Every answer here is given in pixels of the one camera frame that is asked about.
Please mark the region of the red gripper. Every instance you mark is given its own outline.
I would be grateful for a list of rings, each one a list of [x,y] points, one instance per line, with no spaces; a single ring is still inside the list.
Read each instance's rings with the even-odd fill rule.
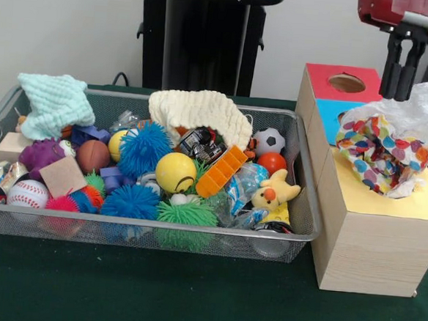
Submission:
[[[428,0],[358,0],[358,16],[362,22],[377,27],[394,27],[403,23],[423,28],[428,33]],[[405,41],[410,41],[411,46],[402,63],[402,44]],[[382,97],[399,101],[410,99],[418,64],[426,46],[425,42],[413,40],[407,33],[390,33],[380,85]]]

